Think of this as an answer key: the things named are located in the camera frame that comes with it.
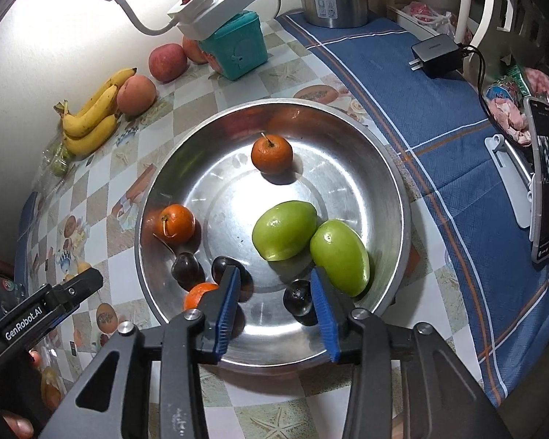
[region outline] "green mango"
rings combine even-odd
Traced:
[[[326,221],[309,248],[315,265],[325,269],[336,289],[356,297],[366,288],[370,280],[368,252],[348,225],[337,219]]]
[[[299,254],[317,229],[317,211],[306,201],[285,201],[264,213],[252,230],[263,259],[279,261]]]

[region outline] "bunch of bananas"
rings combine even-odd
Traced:
[[[63,124],[63,143],[74,155],[85,156],[100,148],[114,130],[118,115],[116,95],[136,68],[122,69],[110,76],[77,114],[69,112],[67,101],[54,106]]]

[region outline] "white extension socket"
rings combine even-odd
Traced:
[[[167,14],[189,39],[202,41],[255,0],[179,0]]]

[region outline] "teal box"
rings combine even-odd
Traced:
[[[236,80],[268,59],[261,22],[254,11],[243,11],[220,26],[214,34],[199,41],[211,67],[230,80]]]

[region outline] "phone screen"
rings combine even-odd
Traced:
[[[542,173],[542,216],[539,247],[549,241],[549,106],[543,102],[530,101],[531,112],[537,130],[537,144]]]

